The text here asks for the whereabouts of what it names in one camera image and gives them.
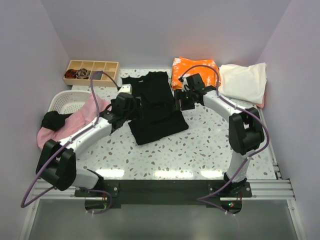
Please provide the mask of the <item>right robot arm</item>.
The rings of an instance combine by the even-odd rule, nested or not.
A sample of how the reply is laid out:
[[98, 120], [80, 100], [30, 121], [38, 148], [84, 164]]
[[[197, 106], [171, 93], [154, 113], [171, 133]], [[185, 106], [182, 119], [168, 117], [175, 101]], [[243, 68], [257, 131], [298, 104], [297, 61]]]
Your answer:
[[228, 122], [228, 142], [232, 149], [231, 161], [224, 174], [223, 192], [230, 197], [240, 190], [247, 179], [249, 156], [265, 141], [263, 124], [256, 108], [241, 108], [207, 86], [192, 90], [175, 90], [176, 106], [181, 111], [195, 108], [195, 104], [213, 110]]

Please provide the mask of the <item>black t-shirt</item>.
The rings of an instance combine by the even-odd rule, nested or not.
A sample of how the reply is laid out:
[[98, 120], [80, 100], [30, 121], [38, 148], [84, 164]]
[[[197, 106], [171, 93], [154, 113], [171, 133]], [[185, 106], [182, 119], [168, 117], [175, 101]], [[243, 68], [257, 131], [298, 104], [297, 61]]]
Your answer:
[[148, 72], [140, 77], [124, 77], [132, 86], [132, 95], [141, 100], [142, 117], [128, 123], [137, 145], [145, 145], [189, 128], [180, 110], [165, 71]]

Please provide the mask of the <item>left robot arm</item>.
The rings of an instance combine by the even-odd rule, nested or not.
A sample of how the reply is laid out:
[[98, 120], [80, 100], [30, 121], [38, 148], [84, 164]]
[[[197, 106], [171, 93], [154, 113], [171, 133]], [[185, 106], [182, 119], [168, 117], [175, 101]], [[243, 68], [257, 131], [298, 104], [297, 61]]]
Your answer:
[[78, 168], [76, 158], [125, 122], [141, 116], [141, 99], [129, 93], [119, 93], [87, 126], [65, 139], [50, 139], [44, 144], [35, 171], [37, 178], [60, 191], [78, 187], [86, 189], [92, 196], [99, 196], [104, 190], [103, 177], [95, 171]]

